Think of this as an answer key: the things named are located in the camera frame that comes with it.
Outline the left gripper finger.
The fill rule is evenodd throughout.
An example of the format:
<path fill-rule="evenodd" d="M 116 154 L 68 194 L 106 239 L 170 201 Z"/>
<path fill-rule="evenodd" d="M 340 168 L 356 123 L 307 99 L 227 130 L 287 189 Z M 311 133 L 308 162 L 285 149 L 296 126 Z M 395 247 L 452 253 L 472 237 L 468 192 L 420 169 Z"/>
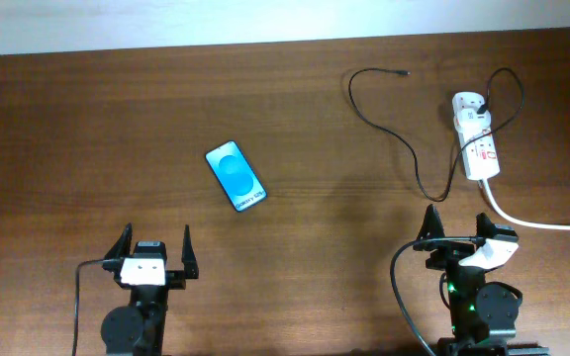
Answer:
<path fill-rule="evenodd" d="M 181 262 L 184 266 L 184 278 L 186 280 L 196 280 L 199 278 L 199 266 L 192 246 L 190 227 L 188 224 L 184 228 Z"/>
<path fill-rule="evenodd" d="M 105 260 L 119 259 L 128 256 L 131 251 L 132 237 L 133 237 L 133 226 L 129 222 L 124 227 L 121 236 L 110 248 L 110 250 L 105 254 L 104 259 Z"/>

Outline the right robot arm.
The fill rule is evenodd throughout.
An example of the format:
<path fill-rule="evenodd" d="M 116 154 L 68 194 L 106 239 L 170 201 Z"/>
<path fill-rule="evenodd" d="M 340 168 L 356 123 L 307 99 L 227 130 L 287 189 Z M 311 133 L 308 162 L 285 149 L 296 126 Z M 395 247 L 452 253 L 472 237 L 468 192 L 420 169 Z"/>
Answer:
<path fill-rule="evenodd" d="M 489 282 L 486 274 L 504 266 L 519 248 L 519 237 L 507 225 L 476 217 L 472 236 L 447 236 L 435 206 L 429 205 L 416 238 L 416 251 L 426 251 L 426 267 L 442 271 L 440 286 L 447 290 L 452 336 L 437 341 L 440 355 L 547 355 L 535 343 L 512 345 L 523 293 L 503 282 Z"/>

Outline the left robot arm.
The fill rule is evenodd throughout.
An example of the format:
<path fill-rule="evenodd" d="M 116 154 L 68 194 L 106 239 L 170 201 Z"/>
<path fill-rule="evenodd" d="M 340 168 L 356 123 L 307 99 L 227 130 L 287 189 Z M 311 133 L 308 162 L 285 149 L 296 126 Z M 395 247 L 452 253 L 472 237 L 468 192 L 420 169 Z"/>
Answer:
<path fill-rule="evenodd" d="M 160 355 L 162 353 L 168 294 L 184 290 L 188 280 L 199 278 L 190 229 L 184 229 L 181 270 L 166 268 L 166 246 L 161 241 L 132 243 L 127 224 L 105 255 L 103 269 L 116 284 L 130 292 L 129 302 L 110 311 L 101 325 L 108 355 Z"/>

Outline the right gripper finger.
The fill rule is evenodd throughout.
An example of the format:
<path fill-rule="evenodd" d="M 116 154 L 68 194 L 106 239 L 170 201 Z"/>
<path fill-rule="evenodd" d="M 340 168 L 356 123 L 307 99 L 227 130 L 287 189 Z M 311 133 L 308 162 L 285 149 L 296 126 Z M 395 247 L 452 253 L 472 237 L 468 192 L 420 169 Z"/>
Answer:
<path fill-rule="evenodd" d="M 485 213 L 481 213 L 476 217 L 476 226 L 478 237 L 513 243 L 518 242 L 518 235 L 511 226 L 493 223 Z"/>
<path fill-rule="evenodd" d="M 438 210 L 434 204 L 430 204 L 426 208 L 424 220 L 418 233 L 417 240 L 430 240 L 444 237 L 444 228 Z"/>

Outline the blue screen Samsung smartphone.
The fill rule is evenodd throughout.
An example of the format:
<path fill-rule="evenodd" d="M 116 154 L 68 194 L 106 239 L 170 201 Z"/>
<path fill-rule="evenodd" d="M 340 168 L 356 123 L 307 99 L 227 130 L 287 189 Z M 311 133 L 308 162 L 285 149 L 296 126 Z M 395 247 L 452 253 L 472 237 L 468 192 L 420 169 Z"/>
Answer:
<path fill-rule="evenodd" d="M 266 190 L 235 141 L 229 140 L 208 151 L 205 158 L 238 213 L 267 198 Z"/>

